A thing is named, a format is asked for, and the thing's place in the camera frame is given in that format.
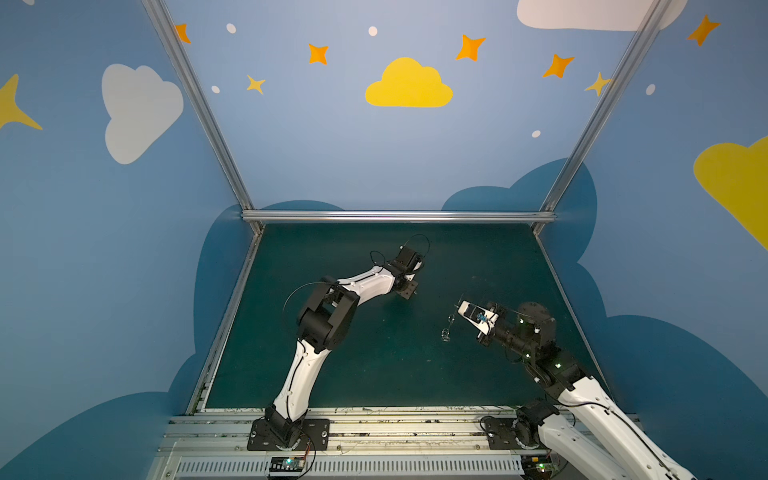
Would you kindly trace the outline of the metal keyring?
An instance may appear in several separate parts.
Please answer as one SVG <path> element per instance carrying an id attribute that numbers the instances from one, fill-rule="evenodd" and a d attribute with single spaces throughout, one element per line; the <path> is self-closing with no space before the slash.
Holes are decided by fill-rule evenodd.
<path id="1" fill-rule="evenodd" d="M 455 315 L 451 314 L 447 317 L 447 324 L 446 326 L 441 330 L 440 336 L 441 340 L 443 342 L 449 342 L 451 340 L 451 328 L 453 324 L 455 323 Z"/>

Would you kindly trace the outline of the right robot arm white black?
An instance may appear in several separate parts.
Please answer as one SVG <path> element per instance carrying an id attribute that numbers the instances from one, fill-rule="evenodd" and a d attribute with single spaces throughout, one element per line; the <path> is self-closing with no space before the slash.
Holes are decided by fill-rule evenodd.
<path id="1" fill-rule="evenodd" d="M 557 322 L 541 304 L 516 309 L 462 300 L 457 314 L 477 340 L 516 354 L 553 400 L 517 410 L 513 431 L 523 448 L 546 448 L 588 479 L 693 479 L 609 397 L 601 384 L 556 341 Z"/>

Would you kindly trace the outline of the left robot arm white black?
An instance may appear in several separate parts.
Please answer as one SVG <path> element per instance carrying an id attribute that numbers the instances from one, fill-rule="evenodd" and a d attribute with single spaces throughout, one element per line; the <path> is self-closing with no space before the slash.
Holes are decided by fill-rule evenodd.
<path id="1" fill-rule="evenodd" d="M 296 349 L 286 380 L 263 420 L 275 445 L 293 447 L 305 435 L 303 421 L 319 372 L 332 350 L 346 338 L 356 310 L 379 296 L 396 293 L 408 299 L 425 261 L 418 251 L 401 246 L 397 256 L 349 278 L 324 277 L 297 316 Z"/>

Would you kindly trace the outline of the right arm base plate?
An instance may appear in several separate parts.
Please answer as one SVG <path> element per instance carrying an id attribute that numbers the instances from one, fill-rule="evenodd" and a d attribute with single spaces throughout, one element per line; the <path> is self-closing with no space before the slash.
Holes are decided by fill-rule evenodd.
<path id="1" fill-rule="evenodd" d="M 526 418 L 484 416 L 479 425 L 491 450 L 533 450 L 540 447 L 537 427 Z"/>

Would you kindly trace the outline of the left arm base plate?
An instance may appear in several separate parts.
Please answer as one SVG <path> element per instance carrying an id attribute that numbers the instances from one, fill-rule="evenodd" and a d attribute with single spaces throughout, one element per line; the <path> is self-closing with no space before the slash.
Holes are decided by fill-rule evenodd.
<path id="1" fill-rule="evenodd" d="M 297 425 L 275 427 L 266 419 L 255 420 L 248 435 L 248 451 L 298 451 L 309 447 L 325 451 L 330 434 L 329 419 L 305 419 Z"/>

